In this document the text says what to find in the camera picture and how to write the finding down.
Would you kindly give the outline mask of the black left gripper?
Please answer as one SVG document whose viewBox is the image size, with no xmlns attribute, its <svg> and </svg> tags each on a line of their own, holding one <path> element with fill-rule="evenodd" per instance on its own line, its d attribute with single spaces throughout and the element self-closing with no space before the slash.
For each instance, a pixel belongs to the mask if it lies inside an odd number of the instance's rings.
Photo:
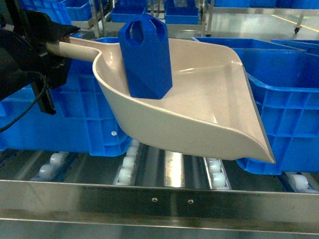
<svg viewBox="0 0 319 239">
<path fill-rule="evenodd" d="M 78 33 L 80 30 L 79 27 L 74 25 L 54 22 L 49 15 L 43 12 L 26 9 L 22 11 L 29 23 L 31 36 L 34 37 L 37 44 L 40 42 L 58 42 Z M 66 84 L 71 62 L 72 60 L 69 58 L 50 53 L 46 45 L 39 45 L 39 48 L 35 49 L 29 43 L 26 44 L 25 71 L 41 73 L 48 79 L 52 89 Z M 38 97 L 37 104 L 40 111 L 49 115 L 56 114 L 48 84 L 32 82 L 31 88 L 34 95 Z"/>
</svg>

